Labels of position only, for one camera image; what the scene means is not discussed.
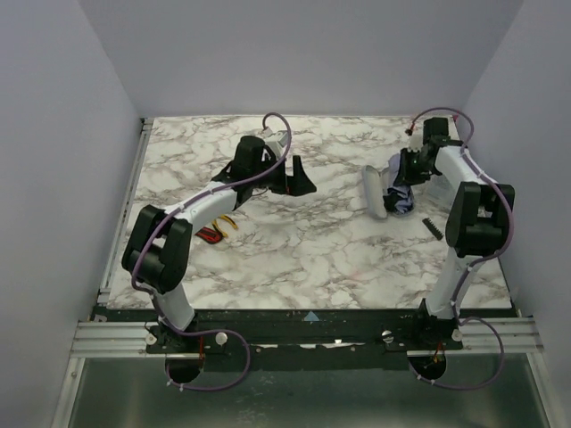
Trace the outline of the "lavender folding umbrella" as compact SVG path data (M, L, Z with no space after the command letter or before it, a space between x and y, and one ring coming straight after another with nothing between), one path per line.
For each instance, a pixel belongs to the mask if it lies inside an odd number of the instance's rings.
M383 195L384 206L388 213L397 217L410 214L414 208L414 195L409 185L396 185L395 178L400 170L401 155L394 154L388 161L387 167L383 170L385 179L385 191Z

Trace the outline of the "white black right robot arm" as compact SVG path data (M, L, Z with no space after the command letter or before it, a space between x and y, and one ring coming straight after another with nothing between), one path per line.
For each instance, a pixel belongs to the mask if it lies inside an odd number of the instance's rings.
M393 183L420 185L444 177L455 191L444 237L448 253L426 312L438 319L458 315L467 288L479 268L502 254L514 232L515 189L489 178L472 159L465 141L450 135L445 117L426 119L421 145L403 149Z

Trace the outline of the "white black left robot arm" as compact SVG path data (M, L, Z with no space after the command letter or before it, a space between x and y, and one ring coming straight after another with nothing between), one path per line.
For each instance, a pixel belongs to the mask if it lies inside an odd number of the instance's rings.
M240 208L256 189L294 197L317 191L300 156L293 157L293 174L286 174L290 145L285 131L243 136L234 159L200 193L166 208L146 205L139 211L121 265L174 329L186 330L194 318L182 282L200 229Z

